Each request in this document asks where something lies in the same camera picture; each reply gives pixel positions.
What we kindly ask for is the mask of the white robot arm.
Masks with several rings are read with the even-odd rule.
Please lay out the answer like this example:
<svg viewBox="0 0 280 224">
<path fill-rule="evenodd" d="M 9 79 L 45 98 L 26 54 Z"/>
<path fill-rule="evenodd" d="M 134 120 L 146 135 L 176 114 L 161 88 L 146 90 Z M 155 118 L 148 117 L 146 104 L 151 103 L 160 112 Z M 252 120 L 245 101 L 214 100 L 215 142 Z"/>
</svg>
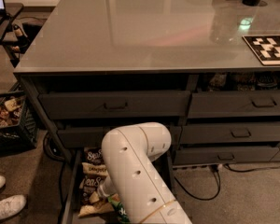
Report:
<svg viewBox="0 0 280 224">
<path fill-rule="evenodd" d="M 108 177 L 99 195 L 117 193 L 131 224 L 192 224 L 152 164 L 171 143 L 169 130 L 158 122 L 120 126 L 102 140 Z"/>
</svg>

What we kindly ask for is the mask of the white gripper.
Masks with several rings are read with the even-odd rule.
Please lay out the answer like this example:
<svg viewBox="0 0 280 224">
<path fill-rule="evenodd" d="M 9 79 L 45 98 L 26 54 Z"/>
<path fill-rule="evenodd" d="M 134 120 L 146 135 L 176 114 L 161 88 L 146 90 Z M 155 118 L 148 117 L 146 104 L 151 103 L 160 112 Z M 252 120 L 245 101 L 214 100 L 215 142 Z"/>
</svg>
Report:
<svg viewBox="0 0 280 224">
<path fill-rule="evenodd" d="M 108 176 L 106 179 L 102 180 L 99 184 L 97 192 L 95 191 L 89 198 L 90 203 L 97 203 L 100 201 L 100 197 L 103 199 L 112 196 L 117 192 L 111 178 Z"/>
</svg>

